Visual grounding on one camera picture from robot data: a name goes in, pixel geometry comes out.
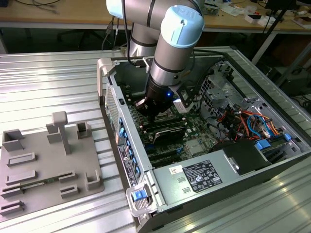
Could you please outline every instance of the desk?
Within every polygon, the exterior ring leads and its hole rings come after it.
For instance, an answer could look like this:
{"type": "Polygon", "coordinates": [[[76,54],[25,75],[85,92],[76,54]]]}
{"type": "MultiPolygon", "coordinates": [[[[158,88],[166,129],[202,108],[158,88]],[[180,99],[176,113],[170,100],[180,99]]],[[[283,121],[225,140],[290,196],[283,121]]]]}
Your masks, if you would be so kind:
{"type": "MultiPolygon", "coordinates": [[[[258,4],[246,0],[240,3],[243,7],[255,5],[264,15],[267,10],[258,4]]],[[[7,8],[0,8],[0,28],[59,28],[59,29],[106,29],[111,15],[106,8],[105,0],[61,0],[56,3],[59,14],[27,6],[11,0],[7,8]]],[[[278,33],[311,34],[294,22],[293,17],[285,17],[279,23],[253,59],[256,63],[278,33]]],[[[261,33],[263,27],[250,24],[244,16],[231,16],[220,11],[219,16],[205,16],[205,32],[261,33]]]]}

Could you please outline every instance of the ribbed metal surface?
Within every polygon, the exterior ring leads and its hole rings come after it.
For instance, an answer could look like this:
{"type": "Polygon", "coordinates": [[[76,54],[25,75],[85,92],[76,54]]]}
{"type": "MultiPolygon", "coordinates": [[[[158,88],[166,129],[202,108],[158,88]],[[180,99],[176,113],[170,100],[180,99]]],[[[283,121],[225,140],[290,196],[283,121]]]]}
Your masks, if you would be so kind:
{"type": "Polygon", "coordinates": [[[69,124],[91,125],[105,190],[0,224],[0,232],[134,233],[124,189],[97,102],[96,62],[110,52],[71,52],[0,57],[0,136],[46,130],[51,113],[66,111],[69,124]]]}
{"type": "MultiPolygon", "coordinates": [[[[228,52],[299,124],[311,133],[309,117],[238,52],[228,52]]],[[[70,52],[0,57],[0,132],[42,131],[51,112],[65,110],[70,123],[92,127],[105,191],[0,224],[1,232],[136,232],[107,132],[97,104],[96,61],[109,52],[70,52]]],[[[239,83],[247,96],[253,91],[239,83]]],[[[311,159],[269,182],[184,217],[159,233],[311,232],[311,159]]]]}

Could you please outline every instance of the power supply label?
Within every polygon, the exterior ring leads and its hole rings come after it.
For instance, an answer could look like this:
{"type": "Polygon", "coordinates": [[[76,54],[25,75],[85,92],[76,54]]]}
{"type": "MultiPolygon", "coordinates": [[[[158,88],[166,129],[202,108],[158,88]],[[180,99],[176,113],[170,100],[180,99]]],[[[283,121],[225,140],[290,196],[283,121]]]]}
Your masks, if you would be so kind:
{"type": "Polygon", "coordinates": [[[210,160],[184,167],[183,171],[196,193],[222,183],[210,160]]]}

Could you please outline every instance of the blue latch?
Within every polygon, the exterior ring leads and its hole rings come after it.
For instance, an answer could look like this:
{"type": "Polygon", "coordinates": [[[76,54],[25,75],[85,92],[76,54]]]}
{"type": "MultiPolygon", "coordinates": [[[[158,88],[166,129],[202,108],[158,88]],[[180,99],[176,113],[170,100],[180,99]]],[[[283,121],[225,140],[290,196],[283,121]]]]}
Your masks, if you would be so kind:
{"type": "Polygon", "coordinates": [[[148,197],[145,190],[140,190],[135,193],[132,193],[132,196],[133,196],[134,201],[143,200],[148,197]]]}
{"type": "Polygon", "coordinates": [[[119,131],[119,136],[122,137],[124,135],[124,127],[122,127],[119,131]]]}
{"type": "Polygon", "coordinates": [[[287,141],[291,140],[292,138],[288,133],[284,134],[284,137],[287,141]]]}
{"type": "Polygon", "coordinates": [[[265,149],[267,147],[270,147],[271,144],[267,141],[267,139],[263,139],[263,140],[260,140],[256,143],[255,145],[259,150],[262,150],[262,149],[265,149]]]}

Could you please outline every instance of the gray 3d printed tray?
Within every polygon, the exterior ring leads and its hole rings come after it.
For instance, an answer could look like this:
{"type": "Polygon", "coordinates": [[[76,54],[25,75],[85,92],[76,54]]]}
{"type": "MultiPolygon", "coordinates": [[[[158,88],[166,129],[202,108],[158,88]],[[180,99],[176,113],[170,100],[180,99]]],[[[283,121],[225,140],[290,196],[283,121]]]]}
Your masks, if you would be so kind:
{"type": "Polygon", "coordinates": [[[64,125],[28,135],[3,132],[0,222],[104,190],[90,128],[86,122],[64,125]]]}

